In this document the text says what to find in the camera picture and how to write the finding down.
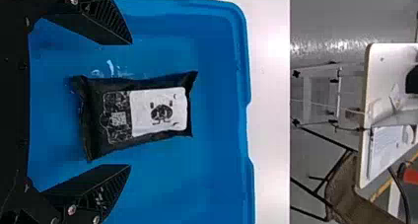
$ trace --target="metal rod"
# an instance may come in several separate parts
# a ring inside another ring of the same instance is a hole
[[[334,145],[336,145],[336,146],[338,146],[338,147],[344,148],[344,149],[349,150],[349,151],[351,151],[351,152],[357,152],[356,150],[354,150],[354,149],[353,149],[353,148],[351,148],[351,147],[348,147],[347,145],[344,145],[344,144],[342,144],[342,143],[340,143],[340,142],[337,142],[337,141],[335,141],[335,140],[332,140],[332,139],[330,139],[330,138],[328,138],[328,137],[326,137],[326,136],[323,136],[322,134],[319,134],[319,133],[317,133],[317,132],[314,132],[314,131],[312,131],[312,130],[310,130],[310,129],[307,129],[307,128],[305,128],[305,127],[300,127],[300,126],[299,126],[299,128],[300,128],[301,130],[303,130],[303,131],[307,132],[307,133],[310,133],[310,134],[311,134],[311,135],[313,135],[313,136],[316,136],[316,137],[318,137],[318,138],[321,138],[321,139],[323,139],[323,140],[325,140],[325,141],[327,141],[327,142],[330,142],[330,143],[332,143],[332,144],[334,144]]]
[[[312,190],[310,190],[308,187],[305,187],[302,183],[298,182],[297,180],[290,178],[290,181],[295,184],[296,186],[300,187],[301,189],[303,189],[305,192],[309,193],[311,196],[313,196],[314,198],[318,199],[319,201],[323,202],[323,204],[325,204],[326,206],[328,206],[329,208],[333,209],[333,205],[327,201],[325,198],[319,196],[316,192],[313,192]]]
[[[300,213],[302,213],[304,215],[307,215],[307,216],[309,216],[311,218],[314,218],[314,219],[319,220],[319,221],[322,221],[322,222],[326,222],[327,221],[326,218],[324,218],[324,217],[316,216],[316,215],[314,215],[314,214],[312,214],[310,212],[306,212],[305,210],[302,210],[302,209],[297,208],[297,207],[294,207],[294,206],[290,206],[290,209],[291,210],[294,210],[294,211],[297,211],[297,212],[300,212]]]
[[[416,26],[415,26],[415,39],[414,39],[414,42],[417,43],[417,41],[418,41],[418,12],[417,12],[417,16],[416,16],[415,22],[416,22]]]
[[[325,181],[325,178],[312,177],[312,176],[308,176],[308,178],[314,181]]]
[[[337,91],[337,112],[335,117],[338,119],[341,110],[341,87],[342,87],[342,78],[341,78],[341,71],[342,68],[339,68],[337,71],[337,78],[338,78],[338,91]]]
[[[350,151],[345,150],[344,154],[341,155],[341,157],[338,159],[338,161],[335,163],[335,165],[329,170],[328,174],[326,174],[324,180],[316,187],[314,190],[315,193],[317,193],[322,186],[325,184],[325,182],[329,181],[329,178],[332,176],[332,174],[337,170],[339,166],[341,166],[341,163],[344,161],[344,158]]]

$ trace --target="black package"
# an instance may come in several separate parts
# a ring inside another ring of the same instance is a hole
[[[148,80],[71,78],[80,96],[84,149],[89,161],[114,150],[192,136],[189,94],[197,72]]]
[[[405,93],[418,94],[418,66],[409,71],[405,80]]]

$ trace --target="blue plastic bin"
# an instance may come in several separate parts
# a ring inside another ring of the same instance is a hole
[[[250,101],[246,25],[234,4],[209,0],[115,0],[132,45],[102,46],[47,21],[30,36],[29,174],[44,190],[99,164],[132,173],[110,223],[254,223],[247,155]],[[193,137],[176,137],[84,159],[79,99],[68,78],[145,79],[197,70]]]

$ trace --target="cable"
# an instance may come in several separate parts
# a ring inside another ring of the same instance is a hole
[[[397,188],[399,188],[400,195],[402,195],[403,199],[403,206],[405,207],[405,223],[411,224],[411,214],[410,214],[410,207],[409,207],[409,201],[408,197],[406,196],[405,190],[403,189],[402,184],[400,183],[397,176],[394,174],[394,171],[391,167],[387,168],[387,170],[390,172],[390,175],[392,176],[394,182],[396,183]]]
[[[290,99],[290,101],[297,102],[297,103],[304,103],[304,102],[306,102],[304,100],[299,100],[299,99]],[[315,105],[315,106],[325,107],[325,108],[334,108],[334,109],[337,108],[335,106],[331,106],[331,105],[327,105],[327,104],[314,103],[314,102],[311,102],[311,101],[308,101],[308,103],[310,103],[312,105]],[[344,110],[344,111],[348,111],[348,112],[352,112],[352,113],[365,114],[364,112],[358,112],[358,111],[354,111],[354,110],[346,109],[346,108],[342,108],[342,107],[340,107],[340,108],[342,110]]]
[[[367,130],[364,127],[356,127],[356,128],[341,127],[340,125],[338,125],[338,120],[336,120],[336,119],[330,119],[328,122],[335,129],[341,129],[341,130],[350,131],[350,132],[363,132],[363,131]]]

